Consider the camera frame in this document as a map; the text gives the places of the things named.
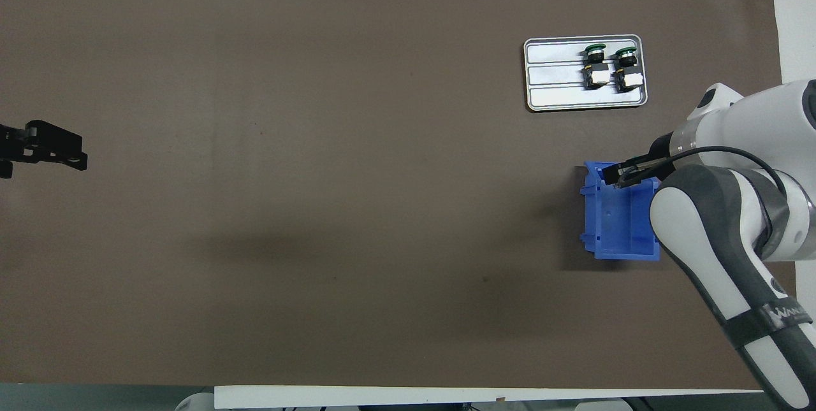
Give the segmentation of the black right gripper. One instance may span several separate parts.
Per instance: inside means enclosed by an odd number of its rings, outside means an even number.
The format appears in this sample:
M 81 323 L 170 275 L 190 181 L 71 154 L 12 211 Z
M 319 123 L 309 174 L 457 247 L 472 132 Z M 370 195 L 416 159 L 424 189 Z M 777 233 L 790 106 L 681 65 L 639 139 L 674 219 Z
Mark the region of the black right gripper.
M 640 184 L 650 177 L 667 178 L 675 172 L 675 165 L 673 163 L 659 164 L 664 159 L 671 157 L 671 137 L 673 133 L 665 133 L 656 138 L 651 144 L 650 156 L 641 155 L 604 168 L 604 184 L 623 189 Z

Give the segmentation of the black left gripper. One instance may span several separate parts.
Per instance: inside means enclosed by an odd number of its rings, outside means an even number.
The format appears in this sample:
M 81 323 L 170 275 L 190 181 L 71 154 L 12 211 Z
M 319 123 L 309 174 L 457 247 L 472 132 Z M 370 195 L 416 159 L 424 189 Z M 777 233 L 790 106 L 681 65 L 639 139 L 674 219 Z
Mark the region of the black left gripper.
M 1 159 L 23 159 L 27 163 L 58 163 L 85 171 L 88 155 L 82 136 L 44 120 L 32 120 L 25 129 L 1 124 Z M 12 163 L 0 163 L 0 178 L 13 176 Z

